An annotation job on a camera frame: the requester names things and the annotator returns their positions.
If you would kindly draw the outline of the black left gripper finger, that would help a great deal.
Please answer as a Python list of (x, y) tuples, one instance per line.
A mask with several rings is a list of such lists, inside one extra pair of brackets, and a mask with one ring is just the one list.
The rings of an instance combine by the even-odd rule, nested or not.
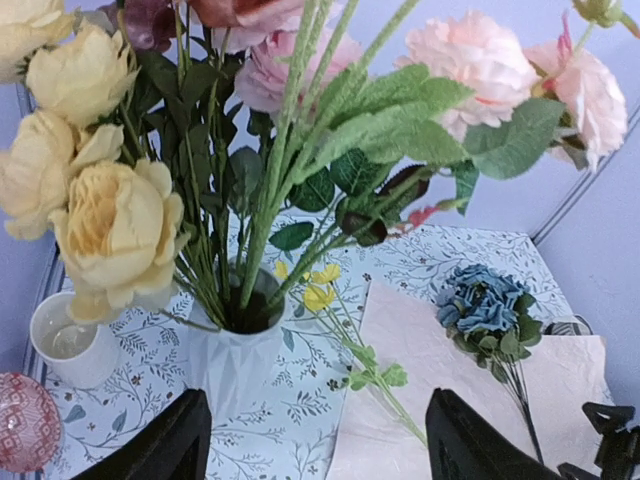
[(204, 479), (211, 432), (205, 392), (187, 389), (122, 448), (75, 479)]

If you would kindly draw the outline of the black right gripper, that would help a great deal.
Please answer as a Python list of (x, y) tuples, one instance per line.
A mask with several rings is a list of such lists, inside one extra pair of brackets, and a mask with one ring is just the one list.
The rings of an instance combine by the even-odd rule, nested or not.
[[(604, 435), (595, 464), (602, 480), (630, 480), (639, 466), (639, 428), (625, 430), (634, 419), (633, 406), (586, 402), (582, 411)], [(570, 463), (559, 474), (522, 452), (454, 391), (436, 389), (425, 415), (431, 477), (469, 480), (600, 480)]]

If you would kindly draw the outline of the pink wrapping paper sheet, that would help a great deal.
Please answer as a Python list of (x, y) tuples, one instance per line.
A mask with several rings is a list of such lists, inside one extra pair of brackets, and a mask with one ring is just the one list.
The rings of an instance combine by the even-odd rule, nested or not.
[[(448, 339), (436, 308), (372, 282), (362, 339), (382, 368), (400, 364), (408, 383), (398, 401), (423, 428), (432, 393), (451, 389), (523, 452), (535, 453), (526, 424), (508, 391)], [(544, 336), (523, 361), (533, 422), (545, 464), (571, 463), (592, 473), (601, 441), (582, 411), (608, 400), (605, 341), (600, 336)], [(330, 479), (428, 479), (428, 452), (371, 389), (347, 394)]]

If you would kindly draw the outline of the blue flower bunch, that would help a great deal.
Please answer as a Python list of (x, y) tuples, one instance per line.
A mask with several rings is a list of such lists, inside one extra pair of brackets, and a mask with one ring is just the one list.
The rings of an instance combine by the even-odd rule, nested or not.
[(543, 462), (522, 366), (542, 338), (542, 323), (529, 314), (535, 303), (524, 283), (474, 264), (456, 267), (445, 281), (436, 300), (436, 318), (456, 347), (472, 356), (512, 396), (535, 457)]

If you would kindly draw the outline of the yellow poppy flower stem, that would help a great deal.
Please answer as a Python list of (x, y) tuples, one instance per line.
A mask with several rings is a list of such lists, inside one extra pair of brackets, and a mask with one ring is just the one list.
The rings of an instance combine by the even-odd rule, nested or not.
[(310, 270), (301, 274), (297, 283), (303, 290), (294, 295), (297, 306), (320, 323), (324, 331), (343, 350), (351, 355), (355, 365), (349, 369), (343, 385), (353, 392), (371, 388), (380, 397), (380, 403), (389, 407), (399, 422), (422, 445), (427, 444), (426, 434), (413, 420), (394, 391), (409, 383), (409, 376), (400, 364), (393, 362), (382, 366), (374, 347), (366, 343), (353, 320), (337, 287), (341, 267), (330, 263), (322, 270)]

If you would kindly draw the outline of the peach peony flower stem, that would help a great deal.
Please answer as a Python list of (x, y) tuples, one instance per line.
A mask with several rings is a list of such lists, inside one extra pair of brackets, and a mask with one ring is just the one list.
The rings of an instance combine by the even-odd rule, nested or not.
[(429, 71), (435, 82), (472, 90), (434, 119), (473, 156), (450, 168), (455, 198), (413, 209), (406, 219), (400, 211), (423, 196), (431, 175), (418, 165), (399, 171), (399, 183), (411, 176), (417, 181), (387, 204), (377, 220), (357, 218), (351, 235), (362, 245), (406, 235), (436, 213), (465, 213), (478, 176), (499, 175), (495, 157), (500, 152), (507, 156), (507, 177), (528, 170), (530, 161), (503, 145), (516, 129), (536, 141), (546, 140), (550, 155), (591, 171), (623, 145), (628, 115), (619, 84), (597, 57), (573, 45), (569, 32), (556, 42), (524, 49), (511, 30), (479, 11), (468, 11), (459, 20), (429, 20), (409, 32), (406, 45), (407, 55), (396, 61), (399, 72)]

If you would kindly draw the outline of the pink peony flower stem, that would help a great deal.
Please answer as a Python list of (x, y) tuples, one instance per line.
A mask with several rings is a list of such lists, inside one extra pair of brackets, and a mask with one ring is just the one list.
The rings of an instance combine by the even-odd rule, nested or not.
[(244, 267), (240, 306), (248, 306), (258, 263), (277, 211), (294, 183), (305, 176), (306, 162), (316, 137), (324, 129), (310, 118), (326, 72), (358, 3), (337, 7), (333, 1), (275, 1), (258, 11), (238, 16), (225, 32), (233, 44), (254, 47), (270, 34), (284, 31), (297, 20), (294, 46), (280, 50), (274, 60), (286, 67), (284, 91), (276, 119), (275, 144), (267, 157), (258, 207), (252, 219), (249, 250)]

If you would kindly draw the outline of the dusty mauve rose stem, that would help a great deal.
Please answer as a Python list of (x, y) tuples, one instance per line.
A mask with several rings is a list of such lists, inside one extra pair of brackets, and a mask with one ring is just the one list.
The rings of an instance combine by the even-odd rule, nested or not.
[(159, 310), (176, 287), (190, 293), (203, 229), (194, 217), (207, 185), (200, 96), (213, 69), (189, 2), (117, 1), (105, 7), (134, 76), (102, 123), (119, 126), (121, 153), (85, 168), (57, 224), (76, 295), (75, 318), (110, 321), (133, 306)]

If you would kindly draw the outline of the pale yellow rose bunch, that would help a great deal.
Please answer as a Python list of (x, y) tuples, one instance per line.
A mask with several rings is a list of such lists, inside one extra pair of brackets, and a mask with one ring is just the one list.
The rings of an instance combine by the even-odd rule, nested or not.
[[(74, 151), (69, 160), (65, 203), (48, 215), (49, 229), (57, 242), (67, 275), (76, 295), (73, 277), (67, 270), (67, 255), (60, 247), (57, 224), (68, 217), (70, 195), (82, 171), (103, 160), (115, 160), (121, 153), (122, 133), (114, 121), (101, 117), (116, 106), (134, 76), (116, 36), (115, 24), (105, 8), (83, 13), (68, 9), (62, 1), (5, 1), (1, 5), (1, 80), (23, 85), (41, 108), (64, 120), (72, 132)], [(16, 202), (10, 195), (12, 165), (10, 147), (1, 154), (1, 207), (6, 213), (6, 231), (14, 223)]]

